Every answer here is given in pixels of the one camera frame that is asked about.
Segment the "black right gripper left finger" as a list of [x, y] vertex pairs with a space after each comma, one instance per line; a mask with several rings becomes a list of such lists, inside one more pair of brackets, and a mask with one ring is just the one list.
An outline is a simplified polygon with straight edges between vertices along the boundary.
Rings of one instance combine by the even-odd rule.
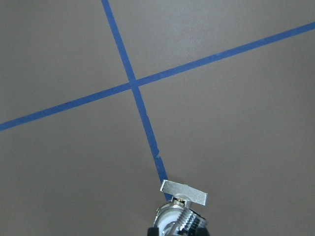
[[159, 227], [149, 227], [147, 229], [147, 236], [163, 236], [163, 232]]

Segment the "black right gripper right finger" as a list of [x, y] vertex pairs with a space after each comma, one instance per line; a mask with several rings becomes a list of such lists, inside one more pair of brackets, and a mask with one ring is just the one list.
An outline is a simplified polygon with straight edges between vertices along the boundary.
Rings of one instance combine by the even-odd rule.
[[207, 228], [199, 227], [195, 230], [195, 236], [210, 236]]

